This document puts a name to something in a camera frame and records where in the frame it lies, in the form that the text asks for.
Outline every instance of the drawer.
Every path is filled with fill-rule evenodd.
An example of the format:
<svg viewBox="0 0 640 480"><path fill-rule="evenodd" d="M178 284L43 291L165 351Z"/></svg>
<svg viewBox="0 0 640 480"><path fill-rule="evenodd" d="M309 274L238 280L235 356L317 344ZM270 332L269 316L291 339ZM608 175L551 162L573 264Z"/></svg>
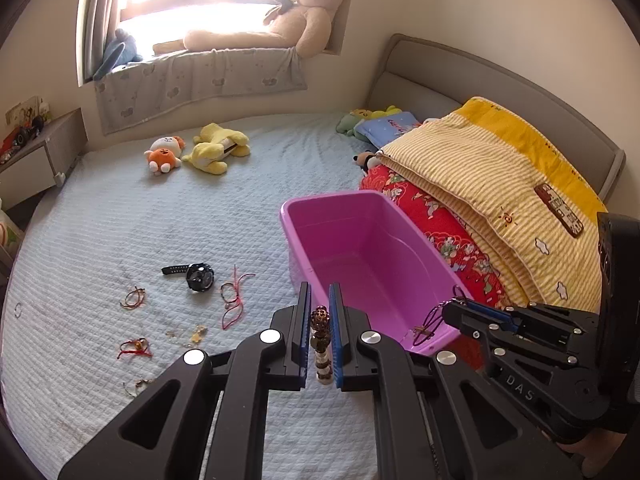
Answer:
<svg viewBox="0 0 640 480"><path fill-rule="evenodd" d="M44 146L25 155L0 173L0 198L5 211L51 186L55 186Z"/></svg>

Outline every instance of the blue stuffed animal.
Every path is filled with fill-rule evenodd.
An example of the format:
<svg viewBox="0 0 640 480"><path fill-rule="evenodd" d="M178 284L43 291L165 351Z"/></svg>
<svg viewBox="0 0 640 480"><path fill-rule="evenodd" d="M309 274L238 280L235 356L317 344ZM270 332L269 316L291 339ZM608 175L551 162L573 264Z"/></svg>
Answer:
<svg viewBox="0 0 640 480"><path fill-rule="evenodd" d="M136 40L126 30L118 28L116 37L104 49L102 64L94 74L94 81L102 79L111 70L128 62L142 61L142 56L137 53Z"/></svg>

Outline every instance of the blue pillow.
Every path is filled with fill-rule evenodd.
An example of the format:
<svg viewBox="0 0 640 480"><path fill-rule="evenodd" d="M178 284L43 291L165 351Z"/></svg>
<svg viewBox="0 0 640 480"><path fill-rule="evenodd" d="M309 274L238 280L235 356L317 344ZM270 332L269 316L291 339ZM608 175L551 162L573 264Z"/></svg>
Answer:
<svg viewBox="0 0 640 480"><path fill-rule="evenodd" d="M379 119L362 121L355 127L355 130L367 137L377 149L380 149L402 134L421 125L422 123L411 112L400 112Z"/></svg>

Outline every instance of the quilted mattress cover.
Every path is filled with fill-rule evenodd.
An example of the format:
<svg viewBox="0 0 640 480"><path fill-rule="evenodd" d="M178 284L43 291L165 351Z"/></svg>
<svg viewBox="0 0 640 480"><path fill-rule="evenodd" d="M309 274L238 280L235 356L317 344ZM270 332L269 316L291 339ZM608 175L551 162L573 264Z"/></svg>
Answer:
<svg viewBox="0 0 640 480"><path fill-rule="evenodd" d="M212 176L189 164L153 176L151 140L85 155L66 185L38 206L16 261L2 317L0 381L10 426L44 476L62 465L131 397L127 383L157 377L186 350L196 325L209 354L268 327L296 299L278 220L287 199L356 189L351 161L365 145L335 133L340 114L254 117L227 123L251 139L252 154ZM198 131L179 132L191 148ZM210 263L216 285L239 272L244 317L222 330L214 289L191 292L161 267ZM140 308L120 300L146 289ZM146 337L151 359L123 356L121 342ZM265 479L350 480L376 475L370 394L322 386L272 392Z"/></svg>

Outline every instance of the orange plush toy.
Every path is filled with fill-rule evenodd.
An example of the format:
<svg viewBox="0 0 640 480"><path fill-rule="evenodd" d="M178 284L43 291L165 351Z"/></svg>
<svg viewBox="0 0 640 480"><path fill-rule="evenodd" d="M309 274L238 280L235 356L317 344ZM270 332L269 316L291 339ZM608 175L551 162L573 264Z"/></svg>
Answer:
<svg viewBox="0 0 640 480"><path fill-rule="evenodd" d="M173 168L180 168L180 155L184 141L180 137L162 137L145 152L149 169L155 174L169 173Z"/></svg>

